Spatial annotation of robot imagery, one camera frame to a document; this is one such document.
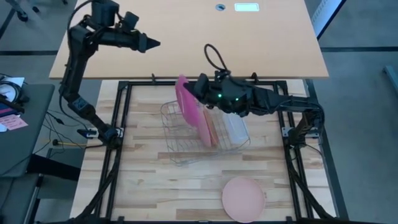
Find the pink sticky note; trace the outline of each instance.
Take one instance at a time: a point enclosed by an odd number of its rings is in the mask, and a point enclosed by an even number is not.
[[[27,126],[27,123],[23,119],[14,114],[0,118],[0,124],[4,125],[8,130]]]

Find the table leg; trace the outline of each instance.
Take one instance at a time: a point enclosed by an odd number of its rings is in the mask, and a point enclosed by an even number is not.
[[[52,175],[54,177],[78,181],[80,168],[33,154],[27,166],[27,172]]]

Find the gray floor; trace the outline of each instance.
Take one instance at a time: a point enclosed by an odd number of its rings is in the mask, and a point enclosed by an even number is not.
[[[57,50],[74,1],[41,0],[42,22],[26,24],[13,17],[0,40],[0,50]],[[306,0],[310,14],[319,0]],[[0,2],[0,23],[10,7]],[[320,40],[322,47],[398,45],[396,0],[348,0]],[[46,27],[48,32],[35,27]],[[326,111],[326,130],[352,220],[397,223],[398,206],[398,98],[382,74],[385,65],[398,71],[397,53],[324,53],[330,78],[315,80],[320,103]],[[24,76],[30,83],[53,83],[47,77],[55,56],[0,56],[0,72]],[[86,80],[82,95],[96,102],[100,81]],[[58,110],[53,100],[51,109]],[[73,128],[58,131],[84,143]],[[48,139],[43,131],[38,147]],[[43,222],[68,217],[72,200],[45,202],[38,214]]]

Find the wooden tabletop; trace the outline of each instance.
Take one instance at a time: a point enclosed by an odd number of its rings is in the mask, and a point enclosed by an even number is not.
[[[287,83],[290,93],[305,96],[301,80]],[[111,121],[117,84],[117,80],[103,81],[99,93],[97,113],[107,123]],[[172,100],[175,100],[172,86],[132,88],[113,220],[118,216],[125,216],[126,220],[230,220],[221,204],[221,189],[238,176],[251,177],[262,187],[266,207],[260,220],[294,217],[276,113],[245,117],[251,145],[244,151],[177,167],[167,157],[160,117],[162,104]],[[294,118],[298,123],[300,114],[294,114]],[[99,143],[98,140],[88,142],[89,145]],[[314,139],[308,139],[307,143],[318,148]],[[77,216],[97,191],[104,152],[105,147],[86,150],[71,217]],[[302,155],[309,189],[325,210],[334,215],[319,153],[306,147]]]
[[[214,74],[203,53],[213,44],[235,77],[256,72],[264,78],[327,77],[325,63],[304,0],[115,0],[121,14],[140,17],[136,28],[161,42],[145,54],[100,46],[90,58],[84,78],[195,78]],[[235,10],[236,3],[257,3],[259,11]],[[224,4],[225,10],[216,10]],[[72,25],[91,14],[79,10]],[[220,64],[215,54],[210,57]],[[50,78],[62,78],[68,61],[64,36]]]

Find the dish rack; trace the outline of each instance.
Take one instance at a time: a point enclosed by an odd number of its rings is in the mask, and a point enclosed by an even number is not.
[[[202,105],[198,104],[199,111],[207,110],[213,120],[217,137],[218,145],[206,147],[203,145],[199,132],[196,127],[190,126],[184,120],[182,112],[178,106],[177,101],[171,101],[162,105],[160,113],[162,115],[163,129],[167,143],[167,150],[170,155],[170,160],[178,166],[191,164],[204,159],[214,158],[221,155],[238,152],[250,145],[250,137],[246,129],[246,125],[242,119],[234,119],[234,122],[241,122],[239,125],[244,125],[244,130],[241,132],[241,137],[237,141],[233,138],[231,125],[226,125],[228,115],[214,108],[208,110]]]

